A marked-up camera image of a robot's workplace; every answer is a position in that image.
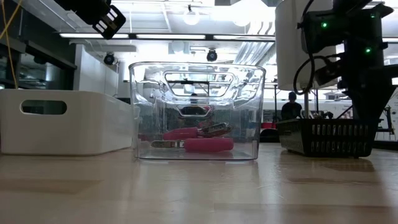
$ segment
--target dome camera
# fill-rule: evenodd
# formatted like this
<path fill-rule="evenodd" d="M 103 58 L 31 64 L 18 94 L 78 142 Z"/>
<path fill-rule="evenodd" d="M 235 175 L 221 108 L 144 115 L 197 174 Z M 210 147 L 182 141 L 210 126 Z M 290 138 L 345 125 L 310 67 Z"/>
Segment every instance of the dome camera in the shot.
<path fill-rule="evenodd" d="M 207 61 L 208 62 L 215 62 L 217 60 L 217 53 L 215 49 L 210 49 L 207 53 Z"/>
<path fill-rule="evenodd" d="M 106 65 L 114 65 L 114 64 L 116 64 L 116 62 L 118 62 L 118 60 L 116 60 L 116 58 L 114 57 L 113 52 L 106 53 L 106 56 L 104 58 L 104 63 Z"/>

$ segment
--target black basket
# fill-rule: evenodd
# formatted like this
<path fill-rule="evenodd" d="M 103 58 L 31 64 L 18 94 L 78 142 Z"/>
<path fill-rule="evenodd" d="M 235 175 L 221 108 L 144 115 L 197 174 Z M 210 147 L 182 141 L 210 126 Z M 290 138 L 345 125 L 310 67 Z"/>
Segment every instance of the black basket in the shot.
<path fill-rule="evenodd" d="M 312 157 L 367 157 L 377 125 L 353 119 L 295 119 L 277 123 L 280 143 Z"/>

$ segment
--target person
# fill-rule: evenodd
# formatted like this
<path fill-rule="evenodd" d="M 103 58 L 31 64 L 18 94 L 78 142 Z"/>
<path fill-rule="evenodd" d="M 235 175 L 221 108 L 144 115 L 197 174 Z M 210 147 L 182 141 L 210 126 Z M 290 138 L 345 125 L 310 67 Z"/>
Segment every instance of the person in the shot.
<path fill-rule="evenodd" d="M 289 93 L 289 102 L 282 107 L 282 120 L 296 119 L 300 116 L 302 107 L 296 103 L 297 95 L 294 92 Z"/>

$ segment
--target yellow cable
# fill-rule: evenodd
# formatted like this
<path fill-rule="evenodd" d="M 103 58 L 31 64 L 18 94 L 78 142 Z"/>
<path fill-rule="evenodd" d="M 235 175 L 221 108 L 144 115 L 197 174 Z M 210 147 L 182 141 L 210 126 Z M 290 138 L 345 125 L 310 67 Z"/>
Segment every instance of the yellow cable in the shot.
<path fill-rule="evenodd" d="M 6 40 L 7 40 L 7 46 L 8 46 L 8 56 L 9 56 L 9 59 L 10 59 L 12 77 L 14 79 L 15 89 L 18 89 L 18 82 L 17 82 L 17 78 L 15 76 L 15 70 L 14 70 L 14 65 L 13 65 L 12 56 L 11 56 L 10 40 L 9 40 L 9 37 L 8 37 L 8 30 L 7 30 L 8 27 L 7 27 L 7 19 L 6 19 L 6 9 L 4 7 L 4 0 L 2 0 L 1 8 L 2 8 L 2 18 L 4 20 L 4 25 L 5 25 L 5 29 L 4 30 L 6 31 Z"/>
<path fill-rule="evenodd" d="M 6 31 L 8 30 L 8 27 L 10 26 L 12 20 L 14 19 L 15 15 L 18 12 L 19 7 L 21 6 L 22 0 L 19 0 L 17 7 L 15 8 L 15 11 L 12 13 L 10 20 L 8 21 L 7 25 L 5 26 L 4 30 L 1 32 L 0 34 L 0 39 L 2 39 L 2 37 L 4 36 L 4 34 L 6 33 Z"/>

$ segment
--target black cable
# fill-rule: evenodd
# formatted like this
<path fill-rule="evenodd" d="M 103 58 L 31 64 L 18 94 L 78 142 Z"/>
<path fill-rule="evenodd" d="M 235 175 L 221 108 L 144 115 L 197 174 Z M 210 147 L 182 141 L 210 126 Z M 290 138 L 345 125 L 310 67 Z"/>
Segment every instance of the black cable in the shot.
<path fill-rule="evenodd" d="M 304 93 L 307 93 L 311 90 L 312 87 L 312 81 L 313 78 L 315 76 L 315 59 L 322 59 L 326 65 L 329 65 L 331 62 L 328 58 L 331 57 L 339 57 L 339 54 L 333 54 L 333 55 L 328 55 L 328 56 L 313 56 L 311 55 L 310 58 L 308 60 L 306 60 L 297 70 L 296 74 L 294 75 L 294 79 L 293 79 L 293 89 L 294 92 L 298 95 L 302 95 Z M 303 92 L 299 93 L 298 89 L 297 89 L 297 79 L 299 77 L 299 73 L 301 72 L 301 70 L 309 63 L 311 62 L 311 76 L 310 76 L 310 82 L 308 83 L 308 86 L 306 87 L 306 89 L 303 90 Z"/>
<path fill-rule="evenodd" d="M 308 10 L 310 9 L 310 6 L 312 5 L 313 2 L 314 2 L 314 0 L 309 0 L 309 2 L 307 3 L 307 5 L 306 5 L 305 8 L 304 8 L 302 17 L 304 17 L 304 16 L 307 14 L 307 12 L 308 12 Z M 310 57 L 309 60 L 310 60 L 310 62 L 311 62 L 311 75 L 310 75 L 310 80 L 309 80 L 309 82 L 308 82 L 307 87 L 306 87 L 302 92 L 299 92 L 299 90 L 297 89 L 297 79 L 298 79 L 299 73 L 300 73 L 299 71 L 296 72 L 296 74 L 295 74 L 295 76 L 294 76 L 294 79 L 293 79 L 293 89 L 294 89 L 294 92 L 295 92 L 296 94 L 298 94 L 298 95 L 303 95 L 303 94 L 308 93 L 308 92 L 310 91 L 310 89 L 311 89 L 311 87 L 312 87 L 313 78 L 314 78 L 314 76 L 315 76 L 315 59 L 314 59 L 314 56 L 313 56 L 313 54 L 312 54 L 311 52 L 308 53 L 308 56 Z"/>

